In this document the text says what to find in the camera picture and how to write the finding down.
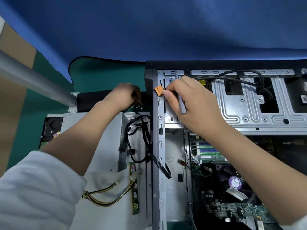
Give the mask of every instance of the metal pole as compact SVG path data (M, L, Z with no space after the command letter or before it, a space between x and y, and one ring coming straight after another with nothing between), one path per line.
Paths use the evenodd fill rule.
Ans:
M77 106L77 97L0 50L0 76L66 106Z

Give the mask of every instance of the round black hole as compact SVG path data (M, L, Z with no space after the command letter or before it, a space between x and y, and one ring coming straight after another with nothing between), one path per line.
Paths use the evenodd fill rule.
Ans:
M289 120L287 120L287 119L284 119L283 122L284 122L284 124L289 124L290 123Z

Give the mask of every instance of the tan surface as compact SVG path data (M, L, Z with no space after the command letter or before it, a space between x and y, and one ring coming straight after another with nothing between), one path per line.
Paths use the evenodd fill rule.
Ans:
M32 68L36 49L5 24L0 37L0 50ZM0 177L6 171L26 88L0 76Z

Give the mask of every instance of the blue fabric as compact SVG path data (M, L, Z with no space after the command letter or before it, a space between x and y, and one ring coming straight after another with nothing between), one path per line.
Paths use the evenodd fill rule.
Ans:
M79 56L125 61L307 58L307 0L0 0L69 81Z

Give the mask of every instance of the screwdriver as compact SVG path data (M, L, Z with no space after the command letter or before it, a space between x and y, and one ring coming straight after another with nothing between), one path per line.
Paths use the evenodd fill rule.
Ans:
M175 78L179 79L177 70L175 71ZM187 113L187 110L180 94L178 94L178 101L180 106L180 112L181 114L185 115Z

